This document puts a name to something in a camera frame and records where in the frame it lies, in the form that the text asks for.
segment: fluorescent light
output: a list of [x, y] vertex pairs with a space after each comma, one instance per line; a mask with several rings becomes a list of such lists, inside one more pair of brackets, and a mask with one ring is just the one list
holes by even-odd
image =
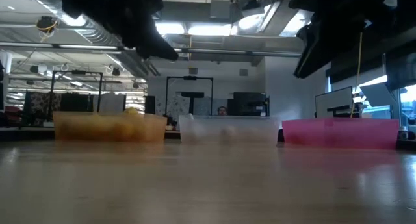
[[119, 65], [119, 66], [121, 66], [122, 65], [122, 62], [120, 62], [118, 59], [115, 59], [115, 58], [113, 58], [112, 56], [110, 56], [110, 55], [107, 55], [106, 54], [106, 56], [107, 57], [109, 57], [113, 62], [115, 62], [117, 65]]
[[114, 91], [115, 94], [144, 94], [141, 91]]
[[84, 26], [86, 24], [86, 20], [84, 16], [79, 16], [77, 19], [72, 18], [67, 14], [63, 14], [60, 18], [63, 22], [65, 22], [68, 26]]
[[280, 36], [296, 36], [296, 33], [298, 33], [299, 29], [308, 23], [309, 20], [306, 20], [305, 11], [299, 10], [298, 13], [296, 13], [296, 15], [294, 15], [286, 25], [285, 29], [280, 33]]
[[117, 49], [116, 46], [102, 46], [102, 45], [60, 45], [60, 47], [62, 49], [102, 49], [102, 50]]
[[238, 29], [238, 27], [237, 26], [233, 26], [232, 28], [231, 28], [231, 32], [230, 32], [230, 35], [237, 35], [237, 33], [239, 33], [239, 29]]
[[74, 84], [74, 85], [76, 85], [76, 86], [80, 86], [80, 87], [83, 85], [82, 83], [77, 82], [77, 81], [75, 81], [75, 82], [71, 82], [71, 84]]
[[185, 29], [182, 23], [156, 23], [156, 29], [159, 34], [184, 34]]
[[229, 36], [231, 24], [227, 25], [196, 25], [189, 29], [188, 33], [199, 36]]
[[47, 77], [52, 77], [52, 71], [46, 71], [46, 76]]
[[9, 97], [11, 97], [11, 98], [13, 98], [13, 99], [20, 100], [20, 97], [16, 97], [16, 96], [13, 96], [13, 95], [9, 95]]
[[258, 23], [261, 22], [261, 18], [263, 16], [264, 16], [264, 14], [255, 14], [255, 15], [252, 15], [252, 16], [244, 17], [239, 21], [239, 27], [242, 30], [246, 30], [246, 29], [249, 29], [251, 27], [254, 27]]
[[265, 14], [268, 12], [268, 9], [270, 9], [270, 7], [272, 7], [272, 5], [271, 5], [271, 4], [269, 4], [269, 5], [265, 6]]

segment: yellow plastic container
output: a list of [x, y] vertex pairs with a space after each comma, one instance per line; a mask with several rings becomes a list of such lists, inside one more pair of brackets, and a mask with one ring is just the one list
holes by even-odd
[[56, 140], [160, 143], [167, 118], [153, 114], [101, 115], [93, 112], [54, 112]]

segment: desk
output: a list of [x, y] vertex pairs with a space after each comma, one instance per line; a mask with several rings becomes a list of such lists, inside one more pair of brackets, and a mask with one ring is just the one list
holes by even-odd
[[0, 223], [416, 223], [416, 156], [396, 151], [6, 146]]

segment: black frame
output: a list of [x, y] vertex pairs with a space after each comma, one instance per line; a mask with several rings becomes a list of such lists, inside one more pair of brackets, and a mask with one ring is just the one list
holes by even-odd
[[352, 105], [352, 108], [354, 108], [354, 96], [352, 95], [352, 88], [353, 87], [352, 86], [348, 86], [346, 88], [340, 88], [338, 90], [333, 90], [333, 91], [330, 91], [328, 93], [322, 93], [322, 94], [316, 95], [315, 96], [315, 113], [317, 114], [317, 97], [320, 97], [321, 95], [327, 95], [327, 94], [332, 93], [332, 92], [341, 91], [341, 90], [344, 90], [344, 89], [347, 89], [347, 88], [351, 89], [351, 105]]
[[170, 79], [183, 79], [188, 81], [196, 81], [198, 79], [208, 79], [211, 81], [211, 115], [213, 115], [213, 93], [214, 93], [214, 78], [210, 77], [195, 77], [195, 76], [184, 76], [184, 77], [167, 77], [166, 78], [166, 92], [164, 94], [164, 114], [167, 115], [168, 111], [168, 83]]
[[52, 71], [52, 84], [51, 84], [51, 92], [50, 92], [50, 96], [49, 96], [49, 105], [48, 105], [48, 110], [47, 110], [47, 117], [48, 120], [51, 120], [52, 117], [52, 99], [53, 99], [53, 88], [55, 86], [55, 74], [56, 73], [61, 73], [62, 76], [67, 74], [67, 73], [72, 73], [74, 75], [85, 75], [85, 74], [98, 74], [99, 75], [99, 90], [98, 90], [98, 104], [97, 104], [97, 112], [99, 112], [99, 106], [101, 104], [101, 87], [103, 84], [103, 73], [102, 72], [90, 72], [90, 71]]

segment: person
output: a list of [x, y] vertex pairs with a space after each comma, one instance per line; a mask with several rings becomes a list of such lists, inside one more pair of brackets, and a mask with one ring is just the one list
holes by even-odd
[[225, 106], [218, 107], [218, 109], [216, 109], [216, 111], [218, 112], [218, 115], [219, 116], [226, 116], [226, 115], [228, 115], [228, 109]]

